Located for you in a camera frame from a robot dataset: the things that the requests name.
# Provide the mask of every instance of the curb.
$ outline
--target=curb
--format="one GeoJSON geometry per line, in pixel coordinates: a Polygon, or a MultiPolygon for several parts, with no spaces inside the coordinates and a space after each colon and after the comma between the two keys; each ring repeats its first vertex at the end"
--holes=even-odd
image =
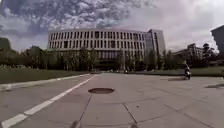
{"type": "Polygon", "coordinates": [[[77,78],[77,77],[87,76],[87,75],[90,75],[90,74],[55,78],[55,79],[49,79],[49,80],[30,81],[30,82],[23,82],[23,83],[0,84],[0,92],[1,91],[10,91],[10,90],[17,89],[17,88],[32,87],[32,86],[41,85],[41,84],[48,84],[48,83],[53,83],[53,82],[60,81],[60,80],[67,80],[67,79],[72,79],[72,78],[77,78]]]}

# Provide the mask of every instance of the painted road line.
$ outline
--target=painted road line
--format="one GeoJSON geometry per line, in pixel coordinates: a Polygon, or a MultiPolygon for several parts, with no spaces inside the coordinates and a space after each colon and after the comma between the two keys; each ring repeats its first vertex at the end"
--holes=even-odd
{"type": "Polygon", "coordinates": [[[43,109],[43,108],[49,106],[49,105],[52,104],[53,102],[54,102],[54,101],[49,101],[49,100],[48,100],[48,101],[45,101],[45,102],[43,102],[43,103],[41,103],[41,104],[39,104],[39,105],[37,105],[37,106],[35,106],[35,107],[33,107],[33,108],[27,110],[27,111],[25,111],[24,114],[26,114],[26,115],[33,115],[34,113],[40,111],[41,109],[43,109]]]}
{"type": "Polygon", "coordinates": [[[25,120],[28,116],[24,114],[18,114],[17,116],[14,116],[13,118],[10,118],[4,122],[2,122],[2,128],[10,128],[13,125],[25,120]]]}
{"type": "Polygon", "coordinates": [[[14,116],[14,117],[12,117],[12,118],[10,118],[10,119],[8,119],[8,120],[3,121],[3,122],[1,123],[1,124],[2,124],[2,127],[3,127],[3,128],[10,128],[10,127],[12,127],[13,125],[15,125],[15,124],[17,124],[17,123],[19,123],[19,122],[25,120],[25,119],[28,118],[29,116],[35,114],[36,112],[42,110],[42,109],[45,108],[45,107],[51,105],[52,103],[54,103],[55,101],[61,99],[62,97],[64,97],[64,96],[67,95],[68,93],[70,93],[71,91],[73,91],[73,90],[77,89],[78,87],[80,87],[81,85],[87,83],[89,80],[91,80],[91,79],[94,78],[94,77],[95,77],[95,76],[92,76],[91,78],[89,78],[89,79],[87,79],[87,80],[85,80],[85,81],[83,81],[83,82],[81,82],[81,83],[75,85],[74,87],[72,87],[72,88],[70,88],[70,89],[68,89],[68,90],[66,90],[66,91],[64,91],[64,92],[62,92],[62,93],[60,93],[59,95],[57,95],[57,96],[51,98],[50,100],[44,101],[43,103],[41,103],[41,104],[39,104],[39,105],[37,105],[37,106],[35,106],[35,107],[33,107],[33,108],[31,108],[31,109],[25,111],[23,114],[18,114],[18,115],[14,116]]]}

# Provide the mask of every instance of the distant building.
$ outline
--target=distant building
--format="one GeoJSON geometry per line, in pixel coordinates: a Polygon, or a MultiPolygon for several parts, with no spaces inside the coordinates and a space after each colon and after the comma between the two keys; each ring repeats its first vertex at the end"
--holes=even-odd
{"type": "Polygon", "coordinates": [[[182,59],[189,59],[191,56],[197,57],[198,59],[203,58],[203,48],[196,47],[196,44],[190,44],[187,49],[173,53],[174,56],[178,56],[182,59]]]}
{"type": "Polygon", "coordinates": [[[148,32],[116,29],[67,29],[52,30],[48,35],[48,51],[64,53],[74,51],[78,54],[82,47],[94,48],[100,64],[111,64],[120,51],[134,57],[144,58],[146,51],[154,50],[162,55],[165,50],[163,31],[151,29],[148,32]]]}
{"type": "Polygon", "coordinates": [[[224,56],[224,25],[213,29],[211,33],[218,46],[220,56],[224,56]]]}

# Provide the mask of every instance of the pavement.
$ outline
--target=pavement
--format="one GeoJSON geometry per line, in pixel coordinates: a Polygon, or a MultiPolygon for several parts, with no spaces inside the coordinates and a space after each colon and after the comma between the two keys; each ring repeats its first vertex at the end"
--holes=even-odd
{"type": "Polygon", "coordinates": [[[221,78],[97,74],[0,92],[3,128],[223,128],[221,78]],[[112,88],[94,94],[92,88],[112,88]]]}

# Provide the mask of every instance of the person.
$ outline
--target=person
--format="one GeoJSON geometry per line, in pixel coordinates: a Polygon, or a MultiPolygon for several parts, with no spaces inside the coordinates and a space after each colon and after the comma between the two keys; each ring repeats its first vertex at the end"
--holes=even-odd
{"type": "Polygon", "coordinates": [[[190,72],[190,68],[187,65],[186,61],[184,61],[184,73],[185,73],[185,75],[187,74],[187,72],[190,72]]]}

